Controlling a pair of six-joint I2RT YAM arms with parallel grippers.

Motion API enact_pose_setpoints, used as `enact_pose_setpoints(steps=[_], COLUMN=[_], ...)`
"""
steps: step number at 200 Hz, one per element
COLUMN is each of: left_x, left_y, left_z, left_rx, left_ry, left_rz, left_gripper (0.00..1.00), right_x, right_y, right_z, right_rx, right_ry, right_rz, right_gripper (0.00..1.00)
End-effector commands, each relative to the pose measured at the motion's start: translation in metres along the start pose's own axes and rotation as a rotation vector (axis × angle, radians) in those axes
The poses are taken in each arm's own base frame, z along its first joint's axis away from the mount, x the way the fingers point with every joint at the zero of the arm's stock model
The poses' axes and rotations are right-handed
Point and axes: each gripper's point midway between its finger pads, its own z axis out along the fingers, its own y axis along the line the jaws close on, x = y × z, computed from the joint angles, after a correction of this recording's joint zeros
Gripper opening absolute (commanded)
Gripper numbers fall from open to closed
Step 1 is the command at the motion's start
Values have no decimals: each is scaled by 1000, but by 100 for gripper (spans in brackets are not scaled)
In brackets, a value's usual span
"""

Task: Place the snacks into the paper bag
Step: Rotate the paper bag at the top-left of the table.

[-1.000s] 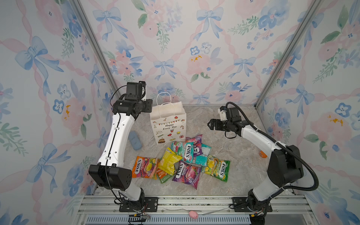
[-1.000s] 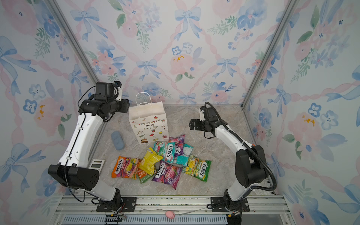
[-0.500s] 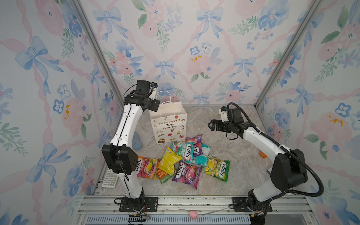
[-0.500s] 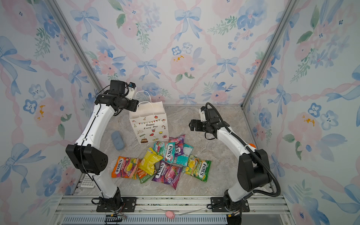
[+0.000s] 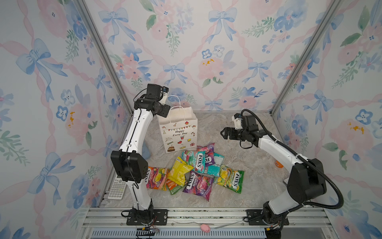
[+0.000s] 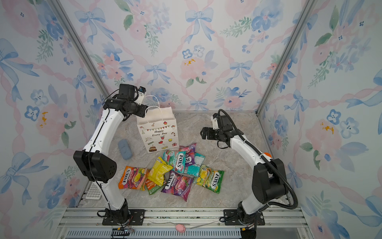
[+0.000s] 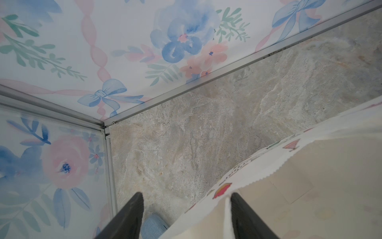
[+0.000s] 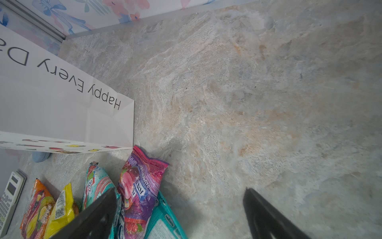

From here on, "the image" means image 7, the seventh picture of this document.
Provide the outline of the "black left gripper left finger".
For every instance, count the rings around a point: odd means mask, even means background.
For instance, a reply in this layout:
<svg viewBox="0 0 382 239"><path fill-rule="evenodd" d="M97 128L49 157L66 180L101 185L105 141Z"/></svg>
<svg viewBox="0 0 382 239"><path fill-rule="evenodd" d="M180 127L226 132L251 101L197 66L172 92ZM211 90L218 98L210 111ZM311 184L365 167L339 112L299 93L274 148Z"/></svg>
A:
<svg viewBox="0 0 382 239"><path fill-rule="evenodd" d="M96 236L96 239L138 239L143 213L143 194L137 192Z"/></svg>

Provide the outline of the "white printed paper bag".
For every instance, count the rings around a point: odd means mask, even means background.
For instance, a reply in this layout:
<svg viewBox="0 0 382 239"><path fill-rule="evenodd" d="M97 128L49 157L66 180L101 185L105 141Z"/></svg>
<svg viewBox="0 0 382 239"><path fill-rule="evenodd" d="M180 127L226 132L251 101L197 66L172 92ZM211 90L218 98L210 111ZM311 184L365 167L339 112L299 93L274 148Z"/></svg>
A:
<svg viewBox="0 0 382 239"><path fill-rule="evenodd" d="M280 239L381 238L381 98L257 151L162 238L234 238L236 195Z"/></svg>

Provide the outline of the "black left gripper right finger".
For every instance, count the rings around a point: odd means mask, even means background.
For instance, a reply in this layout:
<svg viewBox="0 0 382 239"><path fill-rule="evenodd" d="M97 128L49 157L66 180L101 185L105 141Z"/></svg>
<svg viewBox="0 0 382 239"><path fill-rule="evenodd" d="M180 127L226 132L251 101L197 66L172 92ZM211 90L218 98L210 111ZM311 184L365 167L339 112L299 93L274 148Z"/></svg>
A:
<svg viewBox="0 0 382 239"><path fill-rule="evenodd" d="M236 239L278 239L279 237L238 194L231 195L231 219Z"/></svg>

